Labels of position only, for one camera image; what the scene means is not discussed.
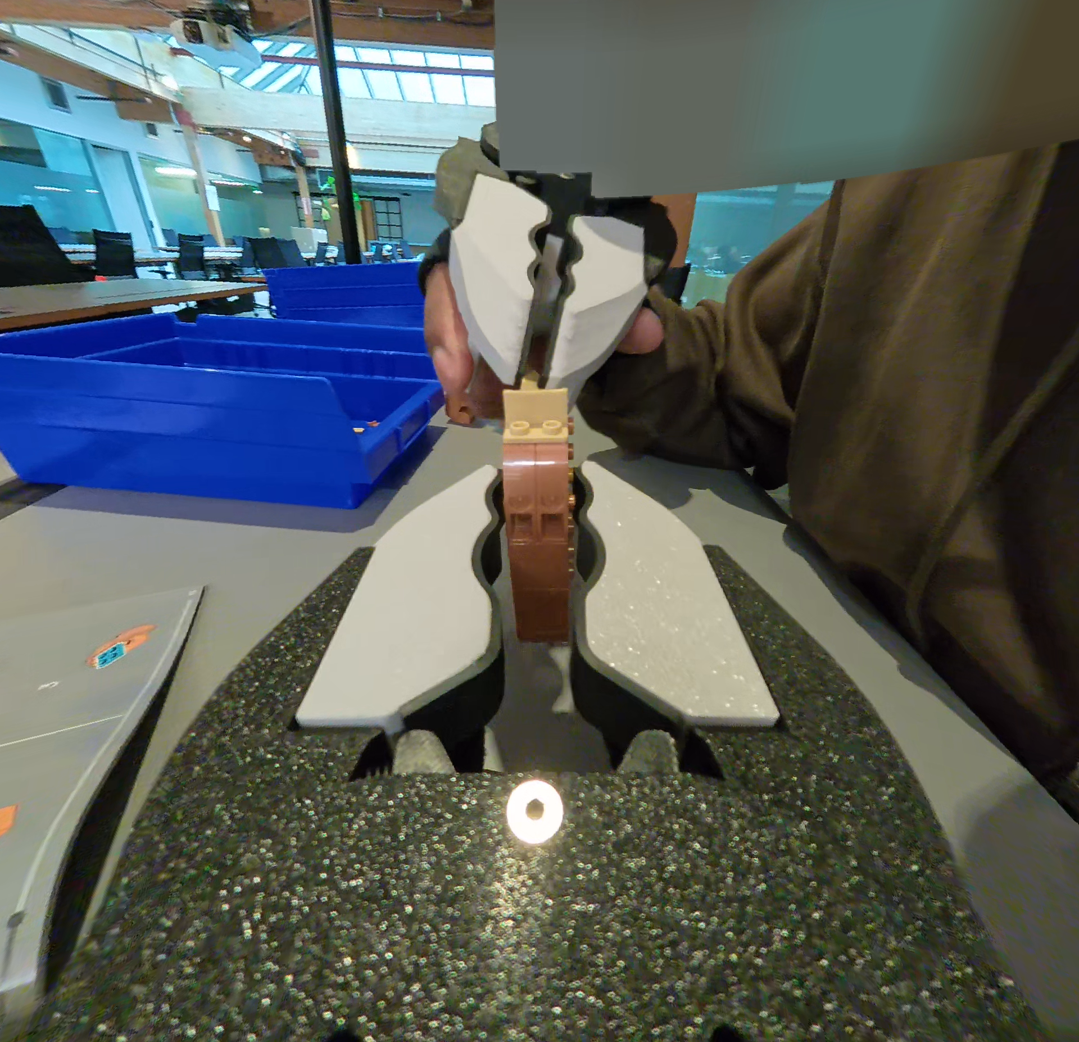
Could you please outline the black office chair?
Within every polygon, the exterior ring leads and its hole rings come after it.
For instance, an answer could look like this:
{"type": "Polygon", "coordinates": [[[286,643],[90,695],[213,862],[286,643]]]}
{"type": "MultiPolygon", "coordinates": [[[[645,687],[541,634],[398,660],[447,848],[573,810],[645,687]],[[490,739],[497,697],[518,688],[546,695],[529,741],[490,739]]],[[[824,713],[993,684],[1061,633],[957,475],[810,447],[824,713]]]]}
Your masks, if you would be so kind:
{"type": "Polygon", "coordinates": [[[96,278],[134,279],[138,276],[132,234],[94,228],[92,236],[96,278]]]}
{"type": "Polygon", "coordinates": [[[33,206],[1,206],[2,288],[92,280],[88,268],[62,251],[33,206]]]}

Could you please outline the person's right forearm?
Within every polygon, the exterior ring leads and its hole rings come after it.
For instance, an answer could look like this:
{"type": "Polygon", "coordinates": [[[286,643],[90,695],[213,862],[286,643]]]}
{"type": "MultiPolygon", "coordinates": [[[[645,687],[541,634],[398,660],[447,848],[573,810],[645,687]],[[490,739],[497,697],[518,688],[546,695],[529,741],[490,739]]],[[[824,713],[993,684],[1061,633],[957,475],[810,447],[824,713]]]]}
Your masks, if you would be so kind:
{"type": "Polygon", "coordinates": [[[627,451],[786,484],[845,186],[738,273],[724,302],[684,309],[653,291],[661,343],[615,354],[588,380],[588,425],[627,451]]]}

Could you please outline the person's brown hoodie torso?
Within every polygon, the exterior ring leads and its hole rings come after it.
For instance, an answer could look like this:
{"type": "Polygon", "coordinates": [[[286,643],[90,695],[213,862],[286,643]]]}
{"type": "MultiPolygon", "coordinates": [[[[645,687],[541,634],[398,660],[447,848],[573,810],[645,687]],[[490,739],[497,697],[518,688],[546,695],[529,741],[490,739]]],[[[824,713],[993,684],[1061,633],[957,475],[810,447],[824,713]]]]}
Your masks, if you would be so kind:
{"type": "Polygon", "coordinates": [[[794,519],[1044,786],[1077,773],[1077,141],[807,225],[794,519]]]}

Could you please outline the brown and tan brick model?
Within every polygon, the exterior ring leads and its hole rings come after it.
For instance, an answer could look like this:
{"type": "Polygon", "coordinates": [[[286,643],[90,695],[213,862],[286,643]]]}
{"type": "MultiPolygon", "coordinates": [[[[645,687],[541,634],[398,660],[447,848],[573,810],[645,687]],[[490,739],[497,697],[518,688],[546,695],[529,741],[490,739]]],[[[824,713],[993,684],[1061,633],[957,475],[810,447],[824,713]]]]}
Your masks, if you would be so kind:
{"type": "Polygon", "coordinates": [[[503,392],[503,517],[516,632],[527,643],[571,640],[575,575],[574,420],[569,392],[527,370],[503,392]]]}

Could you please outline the long wooden table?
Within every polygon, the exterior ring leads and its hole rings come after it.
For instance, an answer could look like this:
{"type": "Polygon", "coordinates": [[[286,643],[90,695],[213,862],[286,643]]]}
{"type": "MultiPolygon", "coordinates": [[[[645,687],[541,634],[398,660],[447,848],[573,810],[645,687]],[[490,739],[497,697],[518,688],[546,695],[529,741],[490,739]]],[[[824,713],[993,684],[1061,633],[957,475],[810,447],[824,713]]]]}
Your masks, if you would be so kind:
{"type": "Polygon", "coordinates": [[[1,332],[145,314],[162,305],[267,291],[263,279],[207,282],[114,279],[33,284],[1,289],[1,332]]]}

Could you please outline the black round-head pole lamp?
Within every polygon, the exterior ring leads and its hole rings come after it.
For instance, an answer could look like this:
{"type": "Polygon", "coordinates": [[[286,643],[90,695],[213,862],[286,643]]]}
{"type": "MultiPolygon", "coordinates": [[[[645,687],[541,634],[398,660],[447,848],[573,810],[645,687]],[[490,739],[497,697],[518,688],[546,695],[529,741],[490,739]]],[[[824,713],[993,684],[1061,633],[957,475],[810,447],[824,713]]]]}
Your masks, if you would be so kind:
{"type": "Polygon", "coordinates": [[[346,263],[358,265],[361,260],[361,245],[336,59],[331,0],[309,0],[309,5],[320,78],[320,100],[324,105],[334,177],[341,242],[346,263]]]}

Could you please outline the large blue plastic bin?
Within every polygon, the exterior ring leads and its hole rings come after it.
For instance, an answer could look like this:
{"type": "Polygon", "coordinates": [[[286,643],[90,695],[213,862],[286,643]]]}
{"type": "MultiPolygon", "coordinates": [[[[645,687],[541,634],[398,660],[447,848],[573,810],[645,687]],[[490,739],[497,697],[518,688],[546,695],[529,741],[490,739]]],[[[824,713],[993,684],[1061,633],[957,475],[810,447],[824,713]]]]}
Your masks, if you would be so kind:
{"type": "Polygon", "coordinates": [[[441,403],[422,329],[145,315],[1,341],[2,454],[35,483],[354,509],[441,403]]]}

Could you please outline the person's right hand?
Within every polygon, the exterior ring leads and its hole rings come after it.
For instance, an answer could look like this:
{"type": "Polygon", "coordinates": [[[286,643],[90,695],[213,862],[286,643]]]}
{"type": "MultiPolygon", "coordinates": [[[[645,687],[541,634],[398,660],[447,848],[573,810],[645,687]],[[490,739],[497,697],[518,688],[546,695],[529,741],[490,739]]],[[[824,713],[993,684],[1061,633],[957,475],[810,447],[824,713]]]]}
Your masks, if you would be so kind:
{"type": "MultiPolygon", "coordinates": [[[[478,141],[461,138],[439,157],[436,168],[435,209],[453,225],[464,212],[467,188],[478,172],[500,175],[496,125],[484,125],[478,141]]],[[[645,253],[653,280],[665,277],[685,261],[686,239],[693,222],[693,196],[654,196],[601,200],[609,212],[640,224],[645,230],[645,253]]],[[[448,417],[472,426],[481,419],[502,415],[503,386],[487,364],[477,359],[468,344],[465,323],[456,304],[448,260],[450,229],[445,228],[431,245],[418,272],[424,296],[424,337],[448,417]]]]}

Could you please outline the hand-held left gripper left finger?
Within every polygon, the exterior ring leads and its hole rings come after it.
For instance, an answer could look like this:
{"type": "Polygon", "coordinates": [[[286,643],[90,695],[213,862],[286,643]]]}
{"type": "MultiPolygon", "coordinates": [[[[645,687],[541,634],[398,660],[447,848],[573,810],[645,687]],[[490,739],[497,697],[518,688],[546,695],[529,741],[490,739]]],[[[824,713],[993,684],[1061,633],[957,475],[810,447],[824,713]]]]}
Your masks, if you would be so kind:
{"type": "Polygon", "coordinates": [[[300,729],[426,731],[453,768],[484,766],[505,691],[501,474],[493,466],[405,515],[377,543],[293,714],[300,729]]]}

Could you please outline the grey desk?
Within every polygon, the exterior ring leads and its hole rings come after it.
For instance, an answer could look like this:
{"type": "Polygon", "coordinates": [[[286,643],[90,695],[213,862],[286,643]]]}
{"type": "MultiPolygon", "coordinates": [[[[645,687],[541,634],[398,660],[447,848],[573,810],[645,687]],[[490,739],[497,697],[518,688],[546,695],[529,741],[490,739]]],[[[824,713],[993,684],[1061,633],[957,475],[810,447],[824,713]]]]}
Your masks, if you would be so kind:
{"type": "MultiPolygon", "coordinates": [[[[1077,1040],[1077,824],[778,505],[741,474],[577,451],[722,547],[844,669],[904,752],[978,914],[1053,1039],[1077,1040]]],[[[2,617],[206,589],[182,664],[90,900],[101,906],[134,819],[201,707],[254,644],[354,550],[493,454],[435,428],[408,479],[355,511],[67,488],[2,520],[2,617]]]]}

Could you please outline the grey instruction booklet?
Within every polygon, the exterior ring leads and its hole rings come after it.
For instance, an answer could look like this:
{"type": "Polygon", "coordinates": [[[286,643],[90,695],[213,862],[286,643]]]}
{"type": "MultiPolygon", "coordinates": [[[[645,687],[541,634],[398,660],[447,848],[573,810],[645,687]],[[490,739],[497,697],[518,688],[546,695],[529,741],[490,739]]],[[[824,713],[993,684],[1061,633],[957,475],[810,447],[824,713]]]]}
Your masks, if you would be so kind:
{"type": "Polygon", "coordinates": [[[74,951],[204,589],[2,622],[2,1031],[74,951]]]}

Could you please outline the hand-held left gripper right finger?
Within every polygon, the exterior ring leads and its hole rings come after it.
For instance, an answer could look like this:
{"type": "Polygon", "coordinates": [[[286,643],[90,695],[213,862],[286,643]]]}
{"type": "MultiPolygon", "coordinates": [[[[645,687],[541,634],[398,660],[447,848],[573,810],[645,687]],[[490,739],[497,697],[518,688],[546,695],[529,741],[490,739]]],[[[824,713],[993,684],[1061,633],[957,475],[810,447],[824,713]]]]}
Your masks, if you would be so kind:
{"type": "Polygon", "coordinates": [[[720,774],[705,732],[780,711],[704,544],[587,460],[576,474],[572,698],[624,771],[720,774]]]}

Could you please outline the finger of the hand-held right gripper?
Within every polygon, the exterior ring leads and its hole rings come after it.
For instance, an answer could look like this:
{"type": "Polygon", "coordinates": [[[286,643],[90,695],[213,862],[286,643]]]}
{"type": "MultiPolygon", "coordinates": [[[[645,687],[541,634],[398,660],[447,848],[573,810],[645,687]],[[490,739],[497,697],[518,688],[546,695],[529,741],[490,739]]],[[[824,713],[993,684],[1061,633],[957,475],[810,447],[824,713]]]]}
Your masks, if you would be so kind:
{"type": "Polygon", "coordinates": [[[520,186],[477,174],[452,228],[449,274],[472,347],[503,385],[515,385],[524,357],[540,259],[535,237],[550,220],[546,203],[520,186]]]}
{"type": "Polygon", "coordinates": [[[577,250],[548,352],[548,388],[576,396],[627,334],[647,290],[644,229],[607,215],[576,215],[577,250]]]}

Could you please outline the ceiling projector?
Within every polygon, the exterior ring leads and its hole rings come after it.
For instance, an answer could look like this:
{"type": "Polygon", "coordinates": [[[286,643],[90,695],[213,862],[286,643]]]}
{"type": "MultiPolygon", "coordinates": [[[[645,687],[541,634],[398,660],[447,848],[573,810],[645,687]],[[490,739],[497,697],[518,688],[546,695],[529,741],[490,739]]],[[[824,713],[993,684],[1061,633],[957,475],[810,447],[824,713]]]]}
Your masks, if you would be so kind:
{"type": "Polygon", "coordinates": [[[252,51],[250,4],[247,0],[199,0],[169,24],[169,35],[182,47],[196,51],[252,51]]]}

